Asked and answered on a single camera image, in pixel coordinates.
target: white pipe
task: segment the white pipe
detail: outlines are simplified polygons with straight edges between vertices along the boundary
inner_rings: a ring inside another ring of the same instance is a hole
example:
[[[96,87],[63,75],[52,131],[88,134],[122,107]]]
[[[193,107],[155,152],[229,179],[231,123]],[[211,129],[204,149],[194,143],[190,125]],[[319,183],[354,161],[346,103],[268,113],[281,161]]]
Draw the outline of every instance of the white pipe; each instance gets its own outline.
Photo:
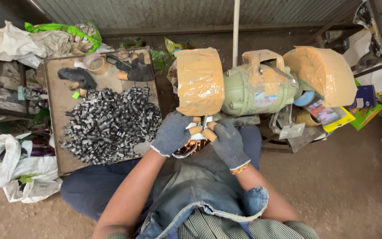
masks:
[[[234,1],[234,28],[232,39],[232,67],[237,66],[238,61],[238,23],[240,20],[240,0]]]

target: denim apron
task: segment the denim apron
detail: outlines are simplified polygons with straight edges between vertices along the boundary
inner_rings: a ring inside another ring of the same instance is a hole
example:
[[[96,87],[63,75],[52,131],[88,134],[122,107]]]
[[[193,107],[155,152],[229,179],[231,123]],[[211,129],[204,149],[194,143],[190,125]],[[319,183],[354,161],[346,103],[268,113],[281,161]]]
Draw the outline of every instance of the denim apron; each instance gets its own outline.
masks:
[[[236,221],[253,238],[248,223],[263,213],[269,198],[263,187],[243,193],[212,145],[184,159],[167,159],[154,184],[153,197],[138,239],[178,238],[178,227],[196,208]]]

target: dirt floor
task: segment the dirt floor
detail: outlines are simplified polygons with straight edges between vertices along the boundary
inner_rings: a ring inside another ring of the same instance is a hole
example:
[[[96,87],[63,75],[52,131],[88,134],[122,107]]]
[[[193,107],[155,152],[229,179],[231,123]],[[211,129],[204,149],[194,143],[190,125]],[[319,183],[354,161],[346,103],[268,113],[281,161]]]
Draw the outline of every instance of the dirt floor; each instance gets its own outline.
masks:
[[[284,54],[307,34],[240,34],[239,55],[270,49]],[[197,47],[219,49],[223,69],[231,67],[232,34],[169,36],[177,43],[192,39]],[[162,37],[145,39],[157,49]],[[116,44],[119,39],[105,41]],[[157,87],[167,92],[162,110],[175,105],[165,77]],[[382,118],[374,118],[357,132],[351,125],[339,128],[328,140],[307,145],[296,154],[263,152],[260,171],[296,208],[301,220],[323,239],[381,238],[382,234]],[[0,238],[90,238],[95,222],[80,215],[60,194],[35,203],[8,203],[0,189]]]

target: pile of metal parts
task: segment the pile of metal parts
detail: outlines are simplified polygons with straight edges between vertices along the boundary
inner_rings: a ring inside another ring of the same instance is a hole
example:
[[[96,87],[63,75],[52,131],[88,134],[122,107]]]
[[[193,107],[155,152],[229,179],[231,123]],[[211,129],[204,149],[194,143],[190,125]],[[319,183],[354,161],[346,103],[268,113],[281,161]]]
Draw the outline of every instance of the pile of metal parts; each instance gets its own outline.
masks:
[[[82,162],[91,165],[107,164],[139,157],[134,146],[151,142],[161,125],[159,108],[148,102],[148,87],[132,87],[121,93],[104,88],[88,90],[66,115],[73,117],[64,127],[71,142],[59,142]]]

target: green motor housing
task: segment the green motor housing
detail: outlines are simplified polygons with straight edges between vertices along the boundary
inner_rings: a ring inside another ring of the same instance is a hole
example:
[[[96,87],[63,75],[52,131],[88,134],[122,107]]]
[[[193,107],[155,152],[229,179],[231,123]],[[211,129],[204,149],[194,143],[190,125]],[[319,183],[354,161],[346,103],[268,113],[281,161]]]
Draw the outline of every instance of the green motor housing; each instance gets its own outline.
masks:
[[[290,68],[285,67],[289,75]],[[276,95],[265,95],[265,86],[252,86],[248,82],[245,69],[234,67],[223,74],[225,84],[225,100],[221,111],[238,117],[249,114],[275,113],[285,105],[293,104],[302,94],[300,87],[293,87],[290,80],[286,84],[279,84]]]

